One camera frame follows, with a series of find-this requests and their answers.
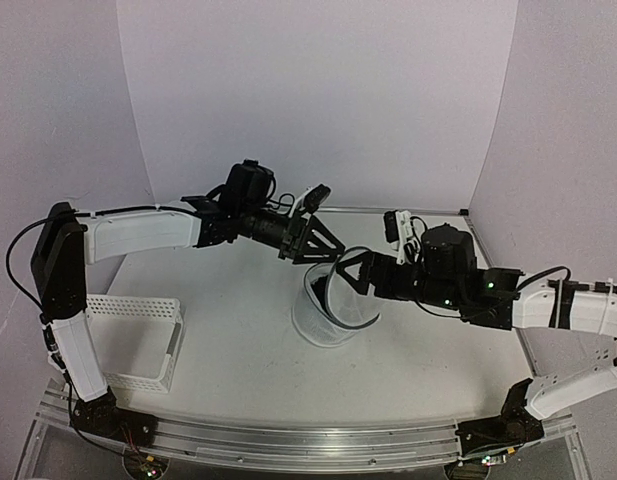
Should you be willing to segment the white mesh laundry bag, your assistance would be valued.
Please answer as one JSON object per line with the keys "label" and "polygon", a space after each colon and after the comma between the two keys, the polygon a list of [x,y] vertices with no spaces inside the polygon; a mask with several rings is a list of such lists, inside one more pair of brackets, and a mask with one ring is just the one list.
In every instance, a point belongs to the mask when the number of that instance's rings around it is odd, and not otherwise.
{"label": "white mesh laundry bag", "polygon": [[[374,289],[370,286],[368,295],[357,294],[335,273],[335,262],[308,268],[291,311],[292,324],[299,335],[320,348],[341,346],[381,318],[381,301],[373,296]],[[319,308],[309,285],[319,274],[329,276],[329,315]]]}

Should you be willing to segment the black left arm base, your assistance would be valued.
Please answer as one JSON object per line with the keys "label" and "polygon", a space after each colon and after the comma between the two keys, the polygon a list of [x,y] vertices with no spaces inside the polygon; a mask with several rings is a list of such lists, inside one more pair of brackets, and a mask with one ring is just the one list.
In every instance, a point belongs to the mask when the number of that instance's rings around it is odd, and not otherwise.
{"label": "black left arm base", "polygon": [[79,434],[124,442],[134,447],[154,444],[157,417],[119,407],[111,390],[92,401],[70,399],[69,405],[70,425]]}

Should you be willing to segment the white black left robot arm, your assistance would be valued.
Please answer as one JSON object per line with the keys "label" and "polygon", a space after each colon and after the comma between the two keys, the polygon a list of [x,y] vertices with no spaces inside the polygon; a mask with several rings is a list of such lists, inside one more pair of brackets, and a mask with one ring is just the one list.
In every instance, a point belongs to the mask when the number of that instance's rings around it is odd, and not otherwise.
{"label": "white black left robot arm", "polygon": [[324,184],[307,189],[290,207],[275,201],[275,174],[256,160],[231,167],[227,180],[205,195],[184,196],[168,205],[79,211],[68,202],[24,227],[11,241],[38,229],[30,259],[35,289],[29,291],[5,265],[12,284],[40,311],[49,357],[78,400],[87,403],[84,421],[102,437],[122,428],[122,415],[95,353],[87,324],[87,269],[113,257],[166,248],[214,247],[239,237],[276,250],[294,264],[331,262],[343,243],[319,220],[330,196]]}

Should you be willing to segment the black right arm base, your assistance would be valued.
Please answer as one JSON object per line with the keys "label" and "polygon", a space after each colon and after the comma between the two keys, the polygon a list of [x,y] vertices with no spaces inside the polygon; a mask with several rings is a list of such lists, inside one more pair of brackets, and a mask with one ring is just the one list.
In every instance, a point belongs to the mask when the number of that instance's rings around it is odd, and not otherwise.
{"label": "black right arm base", "polygon": [[458,424],[455,435],[463,458],[501,453],[544,437],[542,421],[525,409],[530,384],[530,378],[514,384],[498,415]]}

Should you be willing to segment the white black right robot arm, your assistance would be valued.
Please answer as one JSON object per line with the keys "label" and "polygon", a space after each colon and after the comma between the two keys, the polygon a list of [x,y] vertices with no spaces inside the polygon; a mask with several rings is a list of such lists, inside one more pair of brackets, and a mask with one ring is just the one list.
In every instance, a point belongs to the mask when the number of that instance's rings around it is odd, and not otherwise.
{"label": "white black right robot arm", "polygon": [[[617,283],[575,281],[566,266],[525,277],[518,269],[482,269],[472,235],[449,224],[404,236],[386,230],[396,244],[391,256],[364,249],[335,267],[361,296],[412,302],[440,318],[498,330],[555,329],[596,334],[617,341]],[[617,355],[567,376],[535,377],[521,388],[521,405],[497,414],[491,433],[512,443],[531,417],[560,410],[617,389]]]}

